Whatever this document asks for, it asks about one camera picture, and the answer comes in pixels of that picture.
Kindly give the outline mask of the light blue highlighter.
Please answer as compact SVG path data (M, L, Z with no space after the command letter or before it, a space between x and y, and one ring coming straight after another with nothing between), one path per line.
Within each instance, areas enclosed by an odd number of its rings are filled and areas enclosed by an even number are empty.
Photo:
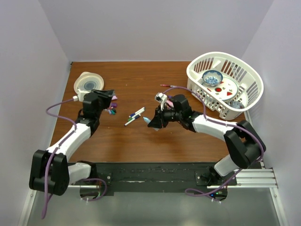
M149 124L151 122L151 120L148 117L143 117L144 121Z

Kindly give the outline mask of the dark blue white marker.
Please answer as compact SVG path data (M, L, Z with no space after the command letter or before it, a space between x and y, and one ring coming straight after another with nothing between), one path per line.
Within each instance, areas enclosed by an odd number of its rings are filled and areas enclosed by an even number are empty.
M135 121L135 120L138 119L139 117L140 117L140 115L137 115L136 117L129 118L129 119L127 120L127 122L124 124L124 126L129 125L130 123L132 123L133 121Z

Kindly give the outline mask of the pink highlighter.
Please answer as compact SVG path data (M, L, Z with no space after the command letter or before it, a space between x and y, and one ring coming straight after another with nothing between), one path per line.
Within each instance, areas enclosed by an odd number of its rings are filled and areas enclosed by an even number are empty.
M173 103L171 102L171 101L169 101L169 100L167 100L167 102L166 102L169 106L171 106L171 107L173 107L174 105L173 105Z

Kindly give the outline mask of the blue capped white marker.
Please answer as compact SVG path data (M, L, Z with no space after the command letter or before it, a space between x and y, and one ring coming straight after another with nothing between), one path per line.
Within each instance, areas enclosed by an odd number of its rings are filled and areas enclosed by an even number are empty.
M142 107L141 109L137 110L135 113L130 114L129 118L133 117L134 115L138 114L139 112L141 112L144 109L145 109L145 107Z

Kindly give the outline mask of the green capped white marker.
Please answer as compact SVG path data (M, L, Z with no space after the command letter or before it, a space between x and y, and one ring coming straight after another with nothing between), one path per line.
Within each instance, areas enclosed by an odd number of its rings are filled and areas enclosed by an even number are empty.
M136 114L131 114L130 116L129 116L129 118L128 118L128 120L127 121L130 121L130 120L132 120L132 119L137 119L137 118L139 118L140 116L141 116L141 114L142 114L143 112L141 111L141 112L139 112L139 113L136 113Z

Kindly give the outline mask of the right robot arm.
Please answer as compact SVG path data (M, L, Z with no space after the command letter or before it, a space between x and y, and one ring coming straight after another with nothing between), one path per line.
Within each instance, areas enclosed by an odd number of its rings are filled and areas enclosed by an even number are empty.
M250 122L221 121L193 111L182 94L173 96L170 105L163 93L158 93L155 100L160 104L148 123L149 128L161 129L170 122L177 122L186 130L211 135L225 142L229 154L200 177L206 185L220 185L234 170L247 169L262 159L266 146Z

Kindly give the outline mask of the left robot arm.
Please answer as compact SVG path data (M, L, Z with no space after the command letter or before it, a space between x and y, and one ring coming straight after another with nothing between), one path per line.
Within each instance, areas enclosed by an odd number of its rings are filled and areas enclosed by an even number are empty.
M99 178L96 164L79 161L69 165L70 157L96 132L103 110L108 109L115 91L81 91L70 101L82 102L71 129L54 145L46 150L37 150L32 157L29 188L32 190L61 196L68 185L83 181L94 184Z

